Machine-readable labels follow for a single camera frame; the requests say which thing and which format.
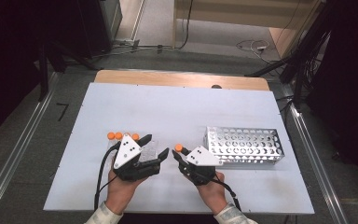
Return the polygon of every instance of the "black cable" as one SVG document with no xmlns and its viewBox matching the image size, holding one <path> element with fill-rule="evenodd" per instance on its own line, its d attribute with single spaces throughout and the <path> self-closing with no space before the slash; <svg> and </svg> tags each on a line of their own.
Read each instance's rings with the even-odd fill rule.
<svg viewBox="0 0 358 224">
<path fill-rule="evenodd" d="M 290 104 L 293 102 L 293 99 L 291 99 L 290 101 L 287 102 L 287 104 L 279 111 L 282 112 L 284 109 L 286 109 L 288 106 L 290 106 Z"/>
<path fill-rule="evenodd" d="M 304 74 L 299 74 L 300 76 L 303 76 L 303 86 L 307 91 L 313 90 L 311 82 L 316 75 L 315 70 L 318 68 L 318 64 L 316 62 L 321 62 L 321 60 L 317 59 L 317 56 L 321 50 L 322 45 L 326 42 L 329 36 L 330 32 L 323 33 L 321 39 L 319 39 L 315 47 L 311 50 L 308 57 L 309 59 L 305 61 Z"/>
<path fill-rule="evenodd" d="M 94 211 L 95 210 L 97 210 L 97 208 L 98 208 L 98 206 L 99 206 L 99 201 L 100 201 L 100 186 L 101 186 L 101 180 L 102 180 L 102 178 L 103 178 L 103 168 L 104 168 L 104 165 L 105 165 L 105 162 L 106 162 L 106 159 L 107 159 L 107 157 L 109 156 L 109 154 L 113 151 L 113 150 L 115 150 L 116 148 L 114 148 L 114 147 L 110 147 L 107 151 L 106 151 L 106 153 L 104 154 L 104 156 L 103 156 L 103 160 L 102 160 L 102 162 L 101 162 L 101 167 L 100 167 L 100 173 L 98 174 L 98 182 L 97 182 L 97 189 L 96 189 L 96 191 L 95 191 L 95 196 L 94 196 Z"/>
<path fill-rule="evenodd" d="M 221 180 L 219 179 L 219 176 L 217 176 L 216 173 L 214 173 L 214 176 L 216 177 L 216 179 L 217 179 L 218 181 L 221 181 Z"/>
<path fill-rule="evenodd" d="M 290 25 L 290 23 L 292 23 L 292 20 L 293 20 L 293 18 L 294 18 L 295 15 L 296 15 L 296 12 L 297 12 L 297 10 L 298 10 L 298 7 L 299 7 L 299 5 L 300 5 L 300 2 L 301 2 L 301 0 L 298 0 L 297 6 L 296 6 L 295 11 L 293 12 L 292 18 L 291 18 L 290 21 L 286 24 L 286 26 L 281 30 L 281 33 L 279 34 L 278 39 L 277 39 L 277 42 L 276 42 L 277 44 L 279 43 L 279 39 L 281 38 L 281 35 L 282 35 L 283 31 Z"/>
<path fill-rule="evenodd" d="M 118 177 L 118 175 L 115 175 L 115 177 L 113 177 L 111 180 L 109 180 L 105 185 L 103 185 L 101 188 L 100 188 L 100 193 L 101 191 L 103 191 L 103 189 L 108 186 L 110 183 L 112 183 L 112 181 L 114 181 L 116 178 Z"/>
<path fill-rule="evenodd" d="M 188 10 L 188 14 L 187 14 L 187 23 L 186 23 L 186 39 L 185 39 L 185 42 L 182 44 L 181 47 L 179 48 L 174 48 L 174 50 L 179 50 L 179 49 L 182 49 L 185 47 L 186 43 L 187 43 L 187 40 L 188 40 L 188 27 L 189 27 L 189 24 L 190 24 L 190 17 L 191 17 L 191 11 L 192 11 L 192 8 L 193 8 L 193 2 L 194 0 L 191 0 L 190 2 L 190 8 Z M 126 45 L 125 47 L 123 46 L 119 46 L 119 47 L 116 47 L 116 48 L 112 48 L 112 49 L 119 49 L 119 48 L 131 48 L 132 46 L 131 45 Z M 153 45 L 139 45 L 139 46 L 136 46 L 136 48 L 147 48 L 147 49 L 173 49 L 172 46 L 167 46 L 167 45 L 157 45 L 157 46 L 153 46 Z"/>
<path fill-rule="evenodd" d="M 290 106 L 292 105 L 292 103 L 295 101 L 295 98 L 293 98 L 292 100 L 290 100 L 287 103 L 286 108 L 284 109 L 284 126 L 287 126 L 287 116 L 289 115 L 289 111 L 290 111 Z"/>
<path fill-rule="evenodd" d="M 240 202 L 238 201 L 237 194 L 234 191 L 232 191 L 231 187 L 228 184 L 226 184 L 220 180 L 210 179 L 210 178 L 206 177 L 205 175 L 200 175 L 199 173 L 194 172 L 194 171 L 191 171 L 190 173 L 192 175 L 196 175 L 196 176 L 201 177 L 205 180 L 209 180 L 209 181 L 212 181 L 216 184 L 223 186 L 230 193 L 232 199 L 234 200 L 235 206 L 241 211 L 241 206 L 240 206 Z"/>
</svg>

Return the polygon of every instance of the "wire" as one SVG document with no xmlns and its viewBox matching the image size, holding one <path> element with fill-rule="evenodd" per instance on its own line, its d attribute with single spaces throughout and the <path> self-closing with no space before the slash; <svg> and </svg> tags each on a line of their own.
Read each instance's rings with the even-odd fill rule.
<svg viewBox="0 0 358 224">
<path fill-rule="evenodd" d="M 100 186 L 101 186 L 101 180 L 103 178 L 103 168 L 104 168 L 104 165 L 106 163 L 106 159 L 107 157 L 109 156 L 109 154 L 113 151 L 113 150 L 116 150 L 116 146 L 120 146 L 121 142 L 118 141 L 114 146 L 110 147 L 104 154 L 103 156 L 103 160 L 101 161 L 101 166 L 100 166 L 100 173 L 98 174 L 98 182 L 97 182 L 97 189 L 95 190 L 95 196 L 94 196 L 94 211 L 97 210 L 98 206 L 99 206 L 99 201 L 100 201 L 100 193 L 101 193 L 101 190 L 100 189 Z"/>
<path fill-rule="evenodd" d="M 251 42 L 250 50 L 242 48 L 243 46 L 241 44 L 246 43 L 246 42 Z M 254 43 L 260 43 L 260 42 L 266 43 L 266 45 L 260 46 L 263 49 L 260 50 L 260 53 L 257 53 L 256 50 L 254 49 Z M 261 57 L 261 54 L 264 52 L 264 50 L 266 50 L 269 47 L 269 42 L 267 40 L 242 40 L 241 42 L 237 43 L 235 46 L 237 47 L 237 49 L 240 49 L 243 51 L 251 51 L 255 56 L 257 56 L 257 58 L 263 60 L 266 63 L 272 63 L 271 61 L 268 61 L 268 60 L 264 59 L 263 57 Z"/>
<path fill-rule="evenodd" d="M 188 9 L 188 15 L 187 15 L 187 24 L 186 24 L 186 39 L 185 42 L 182 44 L 181 47 L 177 48 L 177 49 L 182 49 L 185 47 L 187 40 L 188 40 L 188 26 L 190 24 L 190 16 L 191 16 L 191 9 L 193 8 L 193 0 L 191 0 L 190 2 L 190 8 Z"/>
<path fill-rule="evenodd" d="M 133 52 L 138 52 L 141 50 L 150 50 L 150 49 L 161 49 L 161 50 L 180 50 L 182 48 L 185 47 L 187 40 L 188 40 L 188 27 L 190 24 L 190 17 L 191 17 L 191 11 L 192 11 L 192 7 L 193 7 L 193 1 L 191 0 L 190 2 L 190 8 L 188 10 L 188 14 L 187 14 L 187 23 L 186 23 L 186 39 L 184 41 L 184 43 L 182 44 L 182 46 L 180 46 L 179 48 L 173 48 L 172 46 L 166 46 L 166 45 L 157 45 L 157 46 L 153 46 L 153 45 L 140 45 L 140 46 L 132 46 L 132 45 L 128 45 L 126 43 L 124 43 L 125 46 L 118 46 L 115 48 L 112 48 L 111 50 L 114 49 L 124 49 L 124 48 L 135 48 L 132 50 L 127 50 L 127 51 L 123 51 L 123 52 L 118 52 L 118 53 L 108 53 L 108 54 L 102 54 L 102 55 L 98 55 L 96 57 L 104 57 L 104 56 L 110 56 L 110 55 L 121 55 L 121 54 L 126 54 L 126 53 L 133 53 Z"/>
<path fill-rule="evenodd" d="M 292 105 L 293 102 L 294 102 L 294 100 L 290 99 L 287 102 L 287 104 L 279 111 L 281 113 L 284 111 L 283 112 L 283 117 L 284 117 L 283 124 L 284 124 L 284 126 L 286 126 L 286 124 L 287 124 L 287 115 L 289 114 L 290 106 Z"/>
<path fill-rule="evenodd" d="M 316 75 L 316 71 L 319 68 L 319 64 L 321 60 L 317 59 L 317 56 L 320 52 L 322 45 L 327 41 L 330 37 L 330 32 L 326 32 L 322 35 L 322 38 L 317 42 L 314 49 L 310 52 L 309 59 L 305 61 L 305 69 L 304 74 L 300 74 L 304 76 L 303 78 L 303 86 L 307 91 L 312 91 L 313 86 L 311 84 L 313 78 Z"/>
<path fill-rule="evenodd" d="M 113 177 L 111 180 L 109 180 L 105 185 L 103 185 L 101 188 L 100 188 L 100 193 L 101 191 L 103 191 L 103 189 L 108 186 L 110 183 L 112 183 L 116 178 L 118 177 L 118 175 L 115 175 L 115 177 Z"/>
<path fill-rule="evenodd" d="M 230 193 L 232 199 L 234 200 L 235 206 L 241 211 L 241 206 L 240 206 L 240 202 L 238 201 L 237 194 L 234 193 L 234 191 L 232 191 L 231 187 L 230 187 L 228 184 L 226 184 L 226 183 L 220 181 L 220 180 L 218 179 L 217 175 L 216 175 L 217 180 L 215 180 L 215 179 L 208 178 L 208 177 L 206 177 L 205 175 L 200 175 L 199 173 L 194 172 L 194 171 L 189 171 L 189 172 L 190 172 L 191 174 L 196 175 L 196 176 L 198 176 L 198 177 L 201 177 L 201 178 L 203 178 L 203 179 L 205 179 L 205 180 L 212 181 L 212 182 L 214 182 L 214 183 L 216 183 L 216 184 L 219 184 L 219 185 L 223 186 L 223 187 L 224 187 L 226 190 L 228 190 L 228 192 Z"/>
<path fill-rule="evenodd" d="M 221 180 L 219 179 L 219 176 L 217 176 L 216 173 L 214 173 L 214 177 L 216 177 L 216 179 L 217 179 L 218 181 L 221 181 Z"/>
<path fill-rule="evenodd" d="M 292 20 L 293 20 L 293 18 L 294 18 L 295 15 L 296 15 L 296 12 L 297 12 L 297 10 L 298 10 L 298 7 L 299 7 L 299 5 L 300 5 L 300 2 L 301 2 L 301 0 L 298 0 L 297 6 L 296 6 L 295 11 L 293 12 L 292 18 L 290 18 L 290 21 L 287 22 L 286 26 L 281 30 L 281 33 L 279 34 L 278 39 L 277 39 L 277 41 L 276 41 L 277 44 L 279 43 L 279 39 L 281 38 L 281 35 L 282 35 L 283 31 L 284 31 L 285 29 L 287 29 L 287 27 L 290 25 L 290 23 L 292 23 Z"/>
<path fill-rule="evenodd" d="M 185 5 L 185 0 L 182 0 L 182 6 Z M 182 7 L 182 39 L 185 39 L 185 8 Z"/>
</svg>

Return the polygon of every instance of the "black device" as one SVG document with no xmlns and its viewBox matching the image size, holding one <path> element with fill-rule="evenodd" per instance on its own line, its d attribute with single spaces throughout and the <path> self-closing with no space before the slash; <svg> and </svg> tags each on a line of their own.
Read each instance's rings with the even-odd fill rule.
<svg viewBox="0 0 358 224">
<path fill-rule="evenodd" d="M 180 148 L 180 152 L 187 156 L 191 151 L 185 147 Z M 185 162 L 175 150 L 172 151 L 173 157 L 179 162 L 179 171 L 187 176 L 195 186 L 208 184 L 215 176 L 216 169 L 214 166 L 197 166 Z"/>
<path fill-rule="evenodd" d="M 179 171 L 187 176 L 187 178 L 195 185 L 195 186 L 202 186 L 207 185 L 209 182 L 214 182 L 223 186 L 228 192 L 230 193 L 232 199 L 234 200 L 235 206 L 241 210 L 240 202 L 238 201 L 237 195 L 232 191 L 231 187 L 220 181 L 220 179 L 216 175 L 215 166 L 201 166 L 192 163 L 185 162 L 182 157 L 179 155 L 178 152 L 181 152 L 185 156 L 190 156 L 191 151 L 182 147 L 182 145 L 178 144 L 175 146 L 175 150 L 172 151 L 173 158 L 179 162 Z"/>
<path fill-rule="evenodd" d="M 139 153 L 139 155 L 137 155 L 137 156 L 133 157 L 132 159 L 130 159 L 129 161 L 125 162 L 125 164 L 118 167 L 117 169 L 112 168 L 114 173 L 117 176 L 115 176 L 113 179 L 109 180 L 108 183 L 106 183 L 102 188 L 100 188 L 101 180 L 102 180 L 102 176 L 103 176 L 103 168 L 104 168 L 106 159 L 108 158 L 109 154 L 112 151 L 117 150 L 117 153 L 118 153 L 120 151 L 120 149 L 124 150 L 123 148 L 126 148 L 126 145 L 129 144 L 129 141 L 130 142 L 134 141 L 136 143 L 136 144 L 134 144 L 132 142 L 132 145 L 136 145 L 137 147 L 144 147 L 151 140 L 152 140 L 152 134 L 147 134 L 146 136 L 144 136 L 143 138 L 141 138 L 137 141 L 134 141 L 132 139 L 130 140 L 129 138 L 126 138 L 126 134 L 124 134 L 122 141 L 118 141 L 117 143 L 115 143 L 112 147 L 110 147 L 106 151 L 105 155 L 103 156 L 103 160 L 101 162 L 100 173 L 98 176 L 97 189 L 96 189 L 95 197 L 94 197 L 94 210 L 96 210 L 98 208 L 100 193 L 101 193 L 102 189 L 104 187 L 106 187 L 110 182 L 115 180 L 117 177 L 119 177 L 121 180 L 124 180 L 124 181 L 136 181 L 139 179 L 149 177 L 151 175 L 159 174 L 159 168 L 160 168 L 161 162 L 165 161 L 165 159 L 167 159 L 167 157 L 168 157 L 168 152 L 169 152 L 168 148 L 166 148 L 161 153 L 159 153 L 157 159 L 154 159 L 151 161 L 139 161 L 139 158 L 141 156 L 141 154 Z"/>
<path fill-rule="evenodd" d="M 152 140 L 152 135 L 148 134 L 145 137 L 141 138 L 138 141 L 135 141 L 140 147 L 145 146 Z M 159 174 L 159 167 L 162 161 L 165 161 L 168 157 L 169 149 L 165 148 L 161 153 L 158 154 L 158 157 L 151 161 L 139 161 L 141 154 L 132 158 L 130 161 L 125 163 L 120 168 L 113 168 L 115 174 L 122 180 L 126 181 L 135 181 L 143 179 L 151 175 Z"/>
</svg>

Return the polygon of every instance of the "cable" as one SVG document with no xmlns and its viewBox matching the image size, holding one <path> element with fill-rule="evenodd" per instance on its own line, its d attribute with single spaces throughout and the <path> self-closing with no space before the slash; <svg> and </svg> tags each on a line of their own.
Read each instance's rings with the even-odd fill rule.
<svg viewBox="0 0 358 224">
<path fill-rule="evenodd" d="M 245 43 L 245 42 L 251 42 L 250 50 L 242 48 L 241 43 Z M 257 49 L 260 50 L 260 53 L 257 53 L 254 49 L 254 43 L 260 43 L 260 42 L 266 43 L 266 45 L 257 47 Z M 255 56 L 257 56 L 259 59 L 263 60 L 266 63 L 272 63 L 271 61 L 268 61 L 268 60 L 264 59 L 263 57 L 261 57 L 261 54 L 264 52 L 264 50 L 266 50 L 269 47 L 269 42 L 267 40 L 242 40 L 241 42 L 237 43 L 235 46 L 237 47 L 237 49 L 240 49 L 243 51 L 251 51 Z"/>
<path fill-rule="evenodd" d="M 182 46 L 176 49 L 182 49 L 185 47 L 187 40 L 188 40 L 188 25 L 190 24 L 190 16 L 191 16 L 191 9 L 193 8 L 193 0 L 190 2 L 190 8 L 188 9 L 188 15 L 187 15 L 187 24 L 186 24 L 186 39 L 185 42 L 183 42 Z"/>
<path fill-rule="evenodd" d="M 98 174 L 98 182 L 97 182 L 97 189 L 95 190 L 95 196 L 94 196 L 94 211 L 97 210 L 98 206 L 99 206 L 99 201 L 100 201 L 100 193 L 101 193 L 101 190 L 100 189 L 100 186 L 101 186 L 101 180 L 103 178 L 103 168 L 104 168 L 104 165 L 106 163 L 106 159 L 107 157 L 109 156 L 109 154 L 113 151 L 113 150 L 116 150 L 115 146 L 120 146 L 121 142 L 118 141 L 114 146 L 110 147 L 106 153 L 104 154 L 103 156 L 103 160 L 101 161 L 101 167 L 100 167 L 100 173 Z"/>
<path fill-rule="evenodd" d="M 292 23 L 292 20 L 293 20 L 293 18 L 294 18 L 295 15 L 296 15 L 296 12 L 297 12 L 297 10 L 298 10 L 298 7 L 300 6 L 300 2 L 301 2 L 301 0 L 298 0 L 297 6 L 296 6 L 295 11 L 293 12 L 292 18 L 290 18 L 290 21 L 289 21 L 289 22 L 286 24 L 286 26 L 281 30 L 281 33 L 279 34 L 278 39 L 277 39 L 277 42 L 276 42 L 277 44 L 279 43 L 279 39 L 281 38 L 281 35 L 282 35 L 283 31 L 290 25 L 290 23 Z"/>
<path fill-rule="evenodd" d="M 223 186 L 230 193 L 232 199 L 234 200 L 235 206 L 241 211 L 240 202 L 238 201 L 237 194 L 234 193 L 234 191 L 232 191 L 231 187 L 228 184 L 220 181 L 217 176 L 216 176 L 217 180 L 215 180 L 215 179 L 210 179 L 210 178 L 206 177 L 205 175 L 200 175 L 199 173 L 194 172 L 194 171 L 189 171 L 189 172 L 192 175 L 196 175 L 196 176 L 201 177 L 201 178 L 203 178 L 205 180 L 209 180 L 209 181 L 212 181 L 212 182 L 214 182 L 216 184 L 219 184 L 219 185 Z"/>
<path fill-rule="evenodd" d="M 284 126 L 286 126 L 286 124 L 287 124 L 287 115 L 289 114 L 288 112 L 289 112 L 289 110 L 290 110 L 290 105 L 293 103 L 294 101 L 293 101 L 293 98 L 292 99 L 290 99 L 288 102 L 287 102 L 287 104 L 279 111 L 279 112 L 283 112 L 283 124 L 284 124 Z"/>
<path fill-rule="evenodd" d="M 184 6 L 184 5 L 185 5 L 185 0 L 182 0 L 182 6 Z M 185 7 L 182 7 L 182 9 L 183 9 L 182 10 L 182 39 L 186 39 L 186 36 L 185 36 Z"/>
<path fill-rule="evenodd" d="M 300 74 L 304 76 L 303 78 L 303 86 L 307 91 L 312 91 L 313 86 L 311 84 L 313 78 L 315 77 L 315 71 L 317 71 L 321 60 L 317 59 L 317 56 L 320 52 L 322 45 L 327 41 L 330 36 L 330 32 L 326 32 L 322 35 L 322 38 L 317 42 L 314 49 L 310 52 L 309 59 L 305 61 L 305 69 L 304 74 Z"/>
<path fill-rule="evenodd" d="M 214 177 L 216 177 L 216 179 L 217 179 L 218 181 L 221 181 L 221 180 L 219 179 L 219 176 L 217 176 L 216 173 L 214 173 Z"/>
<path fill-rule="evenodd" d="M 118 177 L 118 175 L 115 175 L 115 177 L 113 177 L 111 180 L 109 180 L 105 185 L 103 185 L 101 188 L 100 188 L 100 193 L 101 191 L 103 191 L 103 189 L 108 186 L 110 183 L 112 183 L 112 181 L 114 181 L 116 178 Z"/>
<path fill-rule="evenodd" d="M 158 49 L 158 48 L 141 48 L 141 49 L 133 49 L 133 50 L 124 51 L 124 52 L 119 52 L 119 53 L 108 53 L 108 54 L 103 54 L 103 55 L 99 55 L 98 57 L 109 56 L 109 55 L 121 55 L 121 54 L 133 53 L 133 52 L 138 52 L 138 51 L 142 51 L 142 50 L 149 50 L 149 49 Z"/>
</svg>

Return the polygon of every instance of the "wooden board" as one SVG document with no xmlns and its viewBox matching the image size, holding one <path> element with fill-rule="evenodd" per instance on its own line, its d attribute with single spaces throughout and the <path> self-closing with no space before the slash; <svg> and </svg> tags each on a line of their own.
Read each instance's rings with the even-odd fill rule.
<svg viewBox="0 0 358 224">
<path fill-rule="evenodd" d="M 262 77 L 228 77 L 200 73 L 102 70 L 97 73 L 94 82 L 202 88 L 219 85 L 229 90 L 269 91 L 269 84 Z"/>
</svg>

